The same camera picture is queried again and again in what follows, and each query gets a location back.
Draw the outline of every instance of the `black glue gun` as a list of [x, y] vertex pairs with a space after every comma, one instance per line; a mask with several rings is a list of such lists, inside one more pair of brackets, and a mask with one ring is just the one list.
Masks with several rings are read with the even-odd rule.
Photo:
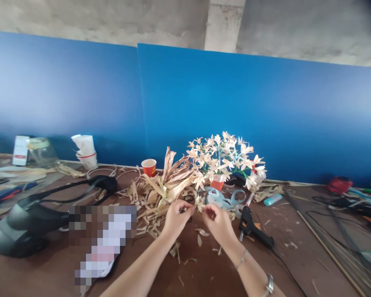
[[273, 237], [269, 237], [254, 225], [251, 210], [248, 206], [243, 207], [239, 230], [241, 231], [241, 241], [243, 238], [243, 233], [245, 233], [246, 235], [250, 235], [253, 233], [270, 250], [273, 250], [273, 248], [275, 247], [275, 241], [273, 240]]

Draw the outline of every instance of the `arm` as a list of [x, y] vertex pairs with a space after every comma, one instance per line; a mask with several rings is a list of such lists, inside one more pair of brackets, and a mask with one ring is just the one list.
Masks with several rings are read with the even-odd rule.
[[[181, 214], [181, 208], [187, 208], [187, 211]], [[172, 203], [161, 235], [103, 292], [101, 297], [147, 296], [161, 263], [194, 211], [193, 206], [183, 200]]]
[[[240, 264], [246, 248], [236, 238], [228, 213], [214, 204], [208, 204], [203, 209], [203, 220], [232, 263], [235, 266], [239, 265], [237, 271], [247, 295], [263, 296], [266, 292], [268, 276], [249, 253], [244, 257], [244, 263]], [[285, 297], [276, 285], [272, 296]]]

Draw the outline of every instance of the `stack of paper cups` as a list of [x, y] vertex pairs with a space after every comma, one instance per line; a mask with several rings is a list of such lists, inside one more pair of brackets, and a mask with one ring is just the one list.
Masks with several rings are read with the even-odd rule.
[[76, 156], [81, 164], [87, 170], [93, 170], [98, 167], [98, 160], [96, 156], [94, 139], [92, 135], [74, 135], [71, 139], [75, 142], [80, 149], [77, 151]]

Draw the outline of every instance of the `bracelet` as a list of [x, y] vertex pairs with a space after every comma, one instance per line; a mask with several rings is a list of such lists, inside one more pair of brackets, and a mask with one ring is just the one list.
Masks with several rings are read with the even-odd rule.
[[248, 250], [244, 250], [244, 253], [243, 253], [243, 256], [242, 258], [240, 259], [240, 263], [238, 265], [235, 266], [235, 269], [238, 270], [239, 266], [241, 266], [243, 263], [244, 263], [244, 258], [246, 257], [246, 255], [249, 253]]
[[273, 294], [273, 277], [269, 273], [267, 273], [267, 276], [268, 276], [268, 284], [266, 286], [267, 290], [263, 297], [268, 297]]

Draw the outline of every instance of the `wristwatch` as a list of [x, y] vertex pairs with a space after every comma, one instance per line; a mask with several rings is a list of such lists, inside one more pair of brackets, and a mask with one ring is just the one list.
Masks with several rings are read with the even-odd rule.
[[273, 294], [273, 277], [269, 273], [267, 273], [268, 276], [268, 284], [266, 286], [267, 291], [263, 295], [263, 297], [268, 297]]

